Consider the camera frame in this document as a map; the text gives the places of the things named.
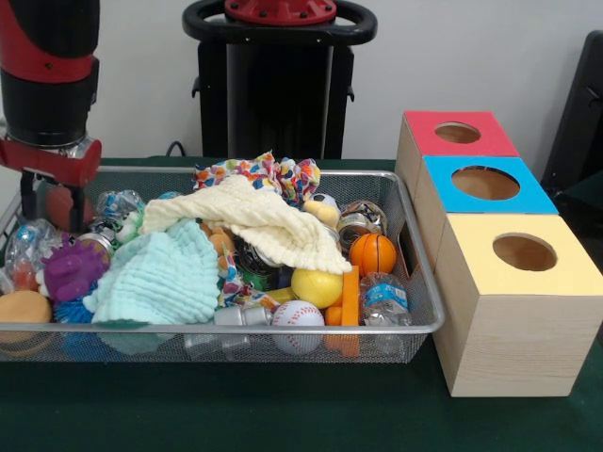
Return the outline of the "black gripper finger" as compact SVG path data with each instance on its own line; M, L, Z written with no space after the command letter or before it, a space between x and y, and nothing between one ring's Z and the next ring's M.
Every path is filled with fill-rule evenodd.
M81 187L69 187L73 201L70 210L70 228L72 232L82 232L85 229L86 198Z
M20 181L20 194L23 216L27 221L37 218L37 193L34 189L35 174L23 171Z

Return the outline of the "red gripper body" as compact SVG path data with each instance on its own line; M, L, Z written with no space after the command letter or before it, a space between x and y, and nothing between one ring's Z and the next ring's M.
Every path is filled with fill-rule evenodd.
M1 165L20 172L52 177L65 186L84 187L95 177L101 163L102 144L85 138L63 151L31 147L15 140L1 140Z

